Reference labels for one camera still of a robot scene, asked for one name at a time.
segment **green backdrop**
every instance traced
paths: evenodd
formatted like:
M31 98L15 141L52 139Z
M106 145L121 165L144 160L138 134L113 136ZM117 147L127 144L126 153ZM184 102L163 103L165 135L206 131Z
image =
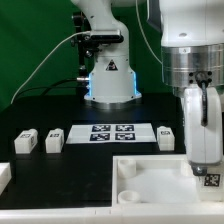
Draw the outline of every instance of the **green backdrop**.
M148 40L160 57L161 34L146 23L146 3L139 6L139 10ZM74 32L71 15L76 11L78 9L69 0L0 0L0 111L10 104L14 92L45 56ZM113 13L130 31L130 63L138 75L138 89L143 92L170 91L162 83L161 65L152 57L140 34L135 7L113 9ZM67 42L24 89L74 78L77 69L77 49ZM29 95L40 93L33 91ZM51 92L71 93L71 90Z

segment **black cable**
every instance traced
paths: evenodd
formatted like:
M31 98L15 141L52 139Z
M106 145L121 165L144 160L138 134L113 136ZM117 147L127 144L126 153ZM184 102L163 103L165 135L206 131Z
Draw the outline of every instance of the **black cable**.
M198 86L202 90L202 119L201 125L207 126L208 124L208 94L207 94L207 87L209 84L208 76L205 72L199 72L195 75L195 80Z
M63 79L61 81L58 81L58 82L52 84L51 86L49 86L46 90L44 90L44 92L41 94L41 96L46 95L51 90L52 87L59 86L66 82L77 82L77 80L76 79Z
M38 89L49 89L49 88L51 88L50 90L52 90L52 89L76 89L76 88L82 88L82 87L79 87L79 86L61 86L61 87L56 87L56 86L44 87L44 86L40 86L40 87L33 87L33 88L29 88L29 89L26 89L24 91L19 92L16 95L15 100L17 100L19 96L21 96L22 94L24 94L26 92L33 91L33 90L38 90Z
M206 83L202 83L202 126L207 126L208 124L208 95L206 89Z

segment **wire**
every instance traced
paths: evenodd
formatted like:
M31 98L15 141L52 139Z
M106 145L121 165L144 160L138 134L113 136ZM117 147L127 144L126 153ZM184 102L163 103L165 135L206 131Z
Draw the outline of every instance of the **wire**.
M206 127L208 125L208 96L206 83L202 82L202 126Z
M52 90L52 89L76 89L76 88L82 88L82 87L79 87L79 86L61 86L61 87L56 87L56 86L52 86L52 87L45 87L45 86L40 86L40 87L33 87L33 88L29 88L29 89L26 89L26 90L24 90L24 91L21 91L21 92L19 92L17 95L16 95L16 97L15 97L15 99L14 99L14 102L18 99L18 97L20 96L20 95L22 95L22 94L24 94L24 93L26 93L26 92L29 92L29 91L33 91L33 90L39 90L39 89L49 89L50 88L50 90Z
M61 85L61 84L66 83L66 82L77 82L77 80L76 79L63 79L61 81L58 81L58 82L52 84L51 86L49 86L46 90L44 90L44 92L41 94L41 96L46 95L52 89L52 87Z
M17 91L15 92L15 94L12 97L11 100L11 104L13 104L14 99L16 98L17 94L19 93L19 91L34 77L34 75L37 73L37 71L42 67L42 65L47 61L47 59L66 41L70 40L72 37L75 37L77 35L80 34L89 34L89 31L86 32L80 32L80 33L75 33L72 34L71 36L67 37L66 39L64 39L63 41L61 41L48 55L47 57L45 57L45 59L37 66L37 68L33 71L33 73L29 76L29 78L17 89Z
M139 16L139 10L138 10L138 0L136 0L136 15L137 15L137 19L138 19L138 25L139 25L139 28L140 28L140 30L141 30L142 36L143 36L143 38L144 38L144 40L145 40L145 43L146 43L146 45L147 45L149 51L150 51L151 54L154 56L154 58L155 58L160 64L162 64L162 61L159 60L159 58L156 56L156 54L155 54L154 51L152 50L150 44L148 43L147 38L146 38L146 35L145 35L145 32L144 32L144 30L143 30L143 28L142 28L142 24L141 24L141 20L140 20L140 16Z

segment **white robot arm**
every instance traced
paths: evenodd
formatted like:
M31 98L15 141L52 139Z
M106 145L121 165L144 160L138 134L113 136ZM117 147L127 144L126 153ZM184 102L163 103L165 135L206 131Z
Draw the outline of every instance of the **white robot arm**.
M195 175L223 157L224 1L159 0L163 81L183 97L185 145Z
M99 52L95 54L95 67L89 74L87 104L101 109L120 109L140 99L136 74L129 65L128 29L111 12L111 6L131 6L135 0L71 1L90 23L92 31L87 38L100 44Z

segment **warning label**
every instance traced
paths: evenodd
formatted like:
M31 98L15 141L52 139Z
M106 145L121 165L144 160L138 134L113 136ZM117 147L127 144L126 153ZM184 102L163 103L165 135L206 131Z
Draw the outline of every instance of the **warning label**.
M113 60L110 61L106 71L118 71L117 66L115 65Z

